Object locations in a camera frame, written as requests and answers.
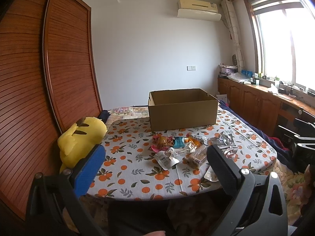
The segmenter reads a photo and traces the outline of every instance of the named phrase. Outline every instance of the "wall-mounted air conditioner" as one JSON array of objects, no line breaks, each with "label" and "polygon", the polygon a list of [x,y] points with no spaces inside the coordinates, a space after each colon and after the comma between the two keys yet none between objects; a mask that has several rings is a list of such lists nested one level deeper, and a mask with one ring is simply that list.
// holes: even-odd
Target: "wall-mounted air conditioner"
[{"label": "wall-mounted air conditioner", "polygon": [[221,14],[215,3],[199,0],[179,0],[178,18],[192,18],[210,21],[219,21]]}]

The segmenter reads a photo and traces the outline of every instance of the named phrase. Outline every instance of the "open cardboard box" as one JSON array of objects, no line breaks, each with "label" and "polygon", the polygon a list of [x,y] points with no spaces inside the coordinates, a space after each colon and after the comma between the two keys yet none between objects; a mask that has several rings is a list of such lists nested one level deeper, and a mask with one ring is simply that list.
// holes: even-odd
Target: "open cardboard box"
[{"label": "open cardboard box", "polygon": [[151,130],[165,131],[215,124],[218,100],[202,89],[159,90],[148,106]]}]

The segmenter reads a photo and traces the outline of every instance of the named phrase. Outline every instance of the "person's leg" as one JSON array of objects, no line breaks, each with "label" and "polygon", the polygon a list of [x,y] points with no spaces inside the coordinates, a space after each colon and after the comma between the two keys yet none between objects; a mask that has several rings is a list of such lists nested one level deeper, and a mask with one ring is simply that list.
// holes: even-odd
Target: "person's leg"
[{"label": "person's leg", "polygon": [[142,236],[165,231],[176,236],[166,210],[168,201],[113,201],[108,208],[110,236]]}]

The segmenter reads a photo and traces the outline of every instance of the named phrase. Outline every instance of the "curtain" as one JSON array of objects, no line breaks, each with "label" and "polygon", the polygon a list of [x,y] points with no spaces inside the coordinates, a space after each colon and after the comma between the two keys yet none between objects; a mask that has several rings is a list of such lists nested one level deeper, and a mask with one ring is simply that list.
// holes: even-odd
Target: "curtain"
[{"label": "curtain", "polygon": [[233,43],[235,45],[238,71],[241,72],[241,70],[245,70],[245,65],[244,65],[244,59],[243,59],[243,55],[241,51],[239,28],[238,28],[238,22],[237,22],[234,6],[232,2],[229,0],[223,0],[221,2],[221,5],[224,11],[227,25],[229,27],[229,30],[232,36]]}]

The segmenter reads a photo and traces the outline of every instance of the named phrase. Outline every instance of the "wooden slat panel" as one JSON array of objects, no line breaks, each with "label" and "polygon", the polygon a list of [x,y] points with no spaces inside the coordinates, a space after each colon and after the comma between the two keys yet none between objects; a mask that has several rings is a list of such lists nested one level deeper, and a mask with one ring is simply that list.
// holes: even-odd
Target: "wooden slat panel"
[{"label": "wooden slat panel", "polygon": [[98,116],[89,11],[74,0],[51,0],[47,41],[48,87],[63,131],[84,116]]},{"label": "wooden slat panel", "polygon": [[15,0],[0,22],[0,198],[21,218],[34,174],[59,170],[51,160],[58,131],[42,76],[46,3]]},{"label": "wooden slat panel", "polygon": [[4,65],[4,64],[17,62],[17,61],[31,60],[31,59],[33,59],[34,57],[37,57],[37,56],[40,56],[39,51],[37,51],[35,53],[28,53],[28,54],[17,53],[17,54],[10,54],[10,55],[0,56],[0,61],[1,60],[5,60],[5,61],[1,61],[1,65]]},{"label": "wooden slat panel", "polygon": [[65,9],[59,9],[55,6],[52,6],[51,14],[52,14],[51,18],[58,21],[58,22],[69,24],[72,27],[76,26],[77,29],[80,29],[83,32],[88,31],[86,23],[83,20],[67,13],[66,8]]},{"label": "wooden slat panel", "polygon": [[73,32],[73,27],[68,23],[63,23],[54,19],[50,19],[49,32],[60,36],[75,38],[80,41],[87,41],[88,34],[85,31],[77,29]]}]

